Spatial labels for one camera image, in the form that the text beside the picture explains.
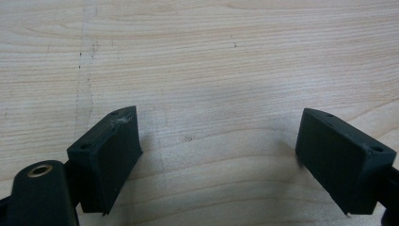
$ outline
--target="wood grain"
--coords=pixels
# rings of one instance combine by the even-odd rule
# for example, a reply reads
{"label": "wood grain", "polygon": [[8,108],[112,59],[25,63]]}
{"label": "wood grain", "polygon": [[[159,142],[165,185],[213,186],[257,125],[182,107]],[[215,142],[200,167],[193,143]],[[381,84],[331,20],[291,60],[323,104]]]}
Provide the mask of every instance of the wood grain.
{"label": "wood grain", "polygon": [[81,225],[378,225],[294,148],[313,107],[399,150],[398,21],[397,1],[2,1],[0,197],[136,105],[144,154]]}

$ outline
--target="black plastic part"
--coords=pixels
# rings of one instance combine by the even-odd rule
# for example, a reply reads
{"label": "black plastic part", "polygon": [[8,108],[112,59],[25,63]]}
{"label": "black plastic part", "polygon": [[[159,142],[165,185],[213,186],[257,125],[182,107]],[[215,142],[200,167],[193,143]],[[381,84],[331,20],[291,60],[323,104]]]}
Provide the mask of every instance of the black plastic part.
{"label": "black plastic part", "polygon": [[7,225],[8,204],[9,204],[9,196],[0,200],[0,226]]}
{"label": "black plastic part", "polygon": [[141,154],[135,106],[111,112],[73,143],[68,172],[79,172],[83,211],[109,214]]}
{"label": "black plastic part", "polygon": [[398,212],[392,211],[390,209],[385,210],[385,213],[381,219],[381,225],[382,226],[398,226],[399,225]]}
{"label": "black plastic part", "polygon": [[64,164],[50,160],[21,170],[14,179],[7,219],[8,226],[78,225]]}
{"label": "black plastic part", "polygon": [[306,108],[296,154],[344,213],[372,214],[396,152],[345,121]]}
{"label": "black plastic part", "polygon": [[377,191],[378,201],[399,218],[399,170],[391,168],[381,179]]}
{"label": "black plastic part", "polygon": [[84,199],[82,190],[84,187],[90,186],[92,180],[85,181],[88,175],[84,175],[85,171],[81,167],[74,165],[71,161],[67,161],[64,164],[65,171],[67,173],[67,181],[71,192],[71,203],[74,207]]}

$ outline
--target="screw hole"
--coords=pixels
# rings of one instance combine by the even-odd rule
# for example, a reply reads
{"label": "screw hole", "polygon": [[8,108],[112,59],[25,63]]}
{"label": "screw hole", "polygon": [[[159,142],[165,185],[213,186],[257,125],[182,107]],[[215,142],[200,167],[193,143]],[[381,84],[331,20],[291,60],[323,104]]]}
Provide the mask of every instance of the screw hole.
{"label": "screw hole", "polygon": [[51,171],[53,167],[51,165],[45,164],[45,165],[40,165],[35,168],[33,168],[31,171],[27,173],[28,177],[40,177],[44,174],[47,174],[49,171]]}
{"label": "screw hole", "polygon": [[376,151],[376,152],[379,152],[379,153],[381,153],[382,151],[384,151],[382,148],[376,147],[376,146],[373,146],[372,149],[373,149],[374,151]]}
{"label": "screw hole", "polygon": [[81,149],[86,149],[86,148],[89,148],[91,146],[91,144],[82,144],[81,146],[80,146],[80,148]]}

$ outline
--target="scratch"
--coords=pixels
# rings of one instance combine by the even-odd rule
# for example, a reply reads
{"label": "scratch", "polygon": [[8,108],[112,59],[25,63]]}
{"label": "scratch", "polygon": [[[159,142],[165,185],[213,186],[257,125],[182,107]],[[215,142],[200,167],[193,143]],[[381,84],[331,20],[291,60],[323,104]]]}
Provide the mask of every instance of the scratch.
{"label": "scratch", "polygon": [[113,129],[115,129],[115,127],[117,127],[117,126],[119,126],[119,125],[121,125],[121,124],[124,124],[124,123],[127,123],[127,122],[131,121],[132,118],[133,118],[133,117],[130,117],[130,118],[128,118],[128,117],[122,117],[122,118],[119,118],[119,119],[117,119],[117,120],[113,120],[113,121],[111,121],[111,127],[112,127]]}
{"label": "scratch", "polygon": [[82,12],[82,29],[80,36],[80,61],[79,74],[76,88],[76,109],[75,109],[75,129],[74,137],[82,136],[87,130],[93,110],[93,96],[91,93],[91,65],[94,55],[99,50],[100,45],[97,40],[89,35],[89,22],[98,14],[97,0],[85,0]]}

